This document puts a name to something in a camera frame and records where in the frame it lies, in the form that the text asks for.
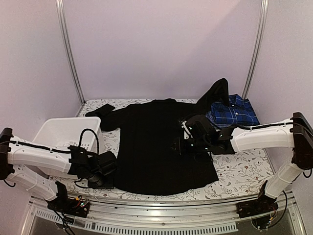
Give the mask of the black long sleeve shirt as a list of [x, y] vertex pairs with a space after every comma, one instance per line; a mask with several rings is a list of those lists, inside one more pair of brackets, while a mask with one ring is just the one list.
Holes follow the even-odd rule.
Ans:
[[196, 102], [159, 99], [115, 109], [106, 104], [88, 112], [99, 117], [104, 132], [120, 130], [114, 187], [144, 195], [172, 195], [205, 187], [218, 180], [207, 153], [180, 155], [172, 148], [175, 138], [183, 138], [180, 119], [206, 114], [214, 101], [228, 95], [222, 78]]

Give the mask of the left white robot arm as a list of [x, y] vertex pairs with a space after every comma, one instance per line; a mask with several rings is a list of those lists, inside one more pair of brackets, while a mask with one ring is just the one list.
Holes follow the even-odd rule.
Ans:
[[29, 165], [45, 167], [60, 173], [76, 176], [78, 180], [87, 180], [89, 188], [112, 187], [112, 174], [116, 171], [116, 157], [112, 152], [100, 153], [99, 138], [96, 138], [96, 150], [87, 151], [82, 146], [84, 129], [78, 145], [57, 148], [38, 145], [13, 135], [11, 128], [0, 133], [0, 178], [23, 186], [48, 202], [53, 202], [61, 212], [69, 212], [73, 203], [68, 198], [67, 188], [58, 181], [50, 181], [33, 170]]

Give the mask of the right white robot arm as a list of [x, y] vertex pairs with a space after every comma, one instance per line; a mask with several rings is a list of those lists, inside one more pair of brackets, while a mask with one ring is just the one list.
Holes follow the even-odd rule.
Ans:
[[264, 213], [279, 194], [304, 171], [313, 168], [313, 129], [297, 112], [281, 122], [257, 126], [232, 125], [217, 130], [204, 115], [181, 121], [182, 136], [172, 149], [183, 154], [226, 155], [250, 149], [284, 147], [292, 149], [291, 159], [267, 180], [253, 202], [256, 213]]

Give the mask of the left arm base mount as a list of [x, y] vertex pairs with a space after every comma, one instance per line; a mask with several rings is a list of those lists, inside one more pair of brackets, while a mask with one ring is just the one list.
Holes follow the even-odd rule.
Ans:
[[76, 198], [61, 199], [56, 198], [47, 201], [48, 208], [61, 214], [73, 215], [81, 218], [87, 218], [90, 209], [90, 200], [82, 199], [81, 196]]

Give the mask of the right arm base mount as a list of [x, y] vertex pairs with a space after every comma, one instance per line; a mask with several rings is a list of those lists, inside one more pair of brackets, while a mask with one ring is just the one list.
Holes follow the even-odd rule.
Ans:
[[277, 198], [260, 194], [256, 199], [239, 202], [236, 204], [236, 213], [240, 218], [260, 215], [278, 209]]

